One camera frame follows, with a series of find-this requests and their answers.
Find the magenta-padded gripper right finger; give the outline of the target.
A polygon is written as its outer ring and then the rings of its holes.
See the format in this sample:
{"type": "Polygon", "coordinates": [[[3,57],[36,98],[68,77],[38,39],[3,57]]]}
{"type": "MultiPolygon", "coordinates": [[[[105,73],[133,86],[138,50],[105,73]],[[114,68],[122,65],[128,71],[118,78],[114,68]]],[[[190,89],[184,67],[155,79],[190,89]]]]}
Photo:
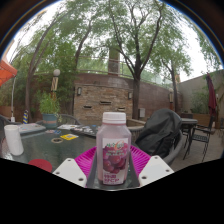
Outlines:
{"type": "Polygon", "coordinates": [[[158,155],[150,156],[137,147],[130,148],[129,188],[139,188],[173,173],[173,170],[158,155]]]}

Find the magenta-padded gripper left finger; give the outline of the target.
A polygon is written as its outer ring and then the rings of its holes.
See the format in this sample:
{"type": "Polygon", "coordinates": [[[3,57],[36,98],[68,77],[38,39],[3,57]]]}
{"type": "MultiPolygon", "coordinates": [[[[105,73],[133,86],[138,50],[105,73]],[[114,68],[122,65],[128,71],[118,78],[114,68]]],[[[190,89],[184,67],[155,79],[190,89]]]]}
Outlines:
{"type": "Polygon", "coordinates": [[[93,188],[96,175],[96,148],[88,149],[75,159],[67,158],[54,175],[84,188],[93,188]]]}

